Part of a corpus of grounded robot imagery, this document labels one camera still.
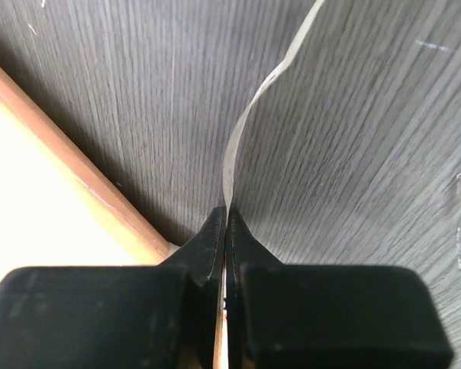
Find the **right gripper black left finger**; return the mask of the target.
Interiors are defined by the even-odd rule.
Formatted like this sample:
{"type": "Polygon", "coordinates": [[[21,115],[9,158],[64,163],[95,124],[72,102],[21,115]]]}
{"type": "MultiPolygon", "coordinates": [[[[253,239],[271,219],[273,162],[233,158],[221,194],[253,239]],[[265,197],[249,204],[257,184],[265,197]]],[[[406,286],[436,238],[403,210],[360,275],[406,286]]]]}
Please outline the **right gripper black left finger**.
{"type": "Polygon", "coordinates": [[[213,368],[226,210],[156,266],[23,267],[0,282],[0,368],[213,368]]]}

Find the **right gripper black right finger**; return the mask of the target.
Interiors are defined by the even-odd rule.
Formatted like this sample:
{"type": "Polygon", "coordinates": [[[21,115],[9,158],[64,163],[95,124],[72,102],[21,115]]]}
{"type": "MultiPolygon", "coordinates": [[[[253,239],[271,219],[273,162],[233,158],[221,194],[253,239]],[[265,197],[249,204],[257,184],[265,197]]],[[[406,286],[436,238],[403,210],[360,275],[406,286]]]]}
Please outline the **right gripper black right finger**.
{"type": "Polygon", "coordinates": [[[448,368],[428,287],[389,265],[284,264],[232,211],[225,238],[231,368],[448,368]]]}

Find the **kraft wrapping paper sheet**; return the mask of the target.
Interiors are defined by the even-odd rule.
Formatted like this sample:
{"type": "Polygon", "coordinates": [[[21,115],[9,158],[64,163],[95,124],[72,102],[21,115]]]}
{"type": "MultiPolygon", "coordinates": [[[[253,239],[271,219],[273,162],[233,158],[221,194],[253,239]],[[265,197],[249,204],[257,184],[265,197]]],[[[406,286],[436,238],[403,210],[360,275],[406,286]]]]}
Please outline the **kraft wrapping paper sheet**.
{"type": "Polygon", "coordinates": [[[153,265],[174,251],[0,68],[0,281],[25,266],[153,265]]]}

